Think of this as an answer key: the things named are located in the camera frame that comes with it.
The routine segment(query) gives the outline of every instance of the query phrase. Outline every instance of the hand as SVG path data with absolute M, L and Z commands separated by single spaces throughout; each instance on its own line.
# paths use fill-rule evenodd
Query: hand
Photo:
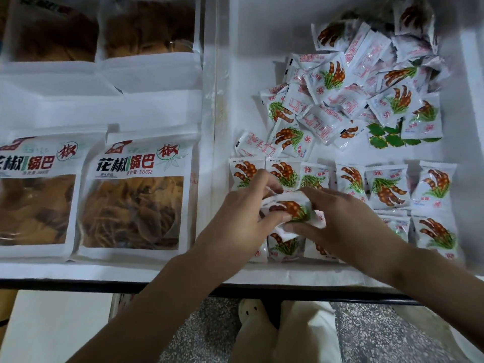
M 291 220 L 288 213 L 274 211 L 259 221 L 261 202 L 273 191 L 283 191 L 277 178 L 258 170 L 249 187 L 227 195 L 195 241 L 192 251 L 209 260 L 210 272 L 218 283 L 242 269 L 277 225 Z
M 289 223 L 284 230 L 300 234 L 362 273 L 392 284 L 412 247 L 363 201 L 328 189 L 304 187 L 302 192 L 315 210 L 324 212 L 326 228 Z

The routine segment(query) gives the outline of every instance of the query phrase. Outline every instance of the white pants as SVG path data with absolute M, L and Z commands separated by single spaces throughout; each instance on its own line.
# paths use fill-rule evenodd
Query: white pants
M 327 302 L 284 301 L 279 331 L 257 299 L 243 301 L 239 316 L 231 363 L 341 362 L 335 312 Z

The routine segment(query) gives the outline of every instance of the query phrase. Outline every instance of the person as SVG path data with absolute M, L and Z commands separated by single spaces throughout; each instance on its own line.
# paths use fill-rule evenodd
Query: person
M 283 211 L 259 220 L 263 198 L 282 190 L 275 176 L 259 170 L 249 187 L 230 192 L 193 247 L 169 261 L 68 363 L 157 362 L 202 300 L 242 269 L 276 225 L 291 220 Z M 308 187 L 302 192 L 324 212 L 326 228 L 292 222 L 285 230 L 408 294 L 484 349 L 484 282 L 438 253 L 404 242 L 350 195 Z

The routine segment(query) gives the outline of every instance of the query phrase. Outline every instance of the person's right hand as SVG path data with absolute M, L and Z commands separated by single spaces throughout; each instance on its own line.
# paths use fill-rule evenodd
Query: person's right hand
M 363 201 L 341 192 L 304 187 L 313 209 L 324 212 L 326 228 L 287 223 L 300 234 L 364 274 L 391 284 L 412 247 L 394 233 Z

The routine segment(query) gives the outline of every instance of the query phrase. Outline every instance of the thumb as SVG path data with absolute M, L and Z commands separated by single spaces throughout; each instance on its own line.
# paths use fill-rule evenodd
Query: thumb
M 291 219 L 292 216 L 285 211 L 273 211 L 259 222 L 259 226 L 261 227 L 261 231 L 264 232 L 264 235 L 267 236 L 279 224 L 290 222 Z
M 296 233 L 300 236 L 308 238 L 316 244 L 324 246 L 323 239 L 327 242 L 330 239 L 330 234 L 327 228 L 319 229 L 314 225 L 303 222 L 293 222 L 284 224 L 283 229 L 286 232 Z

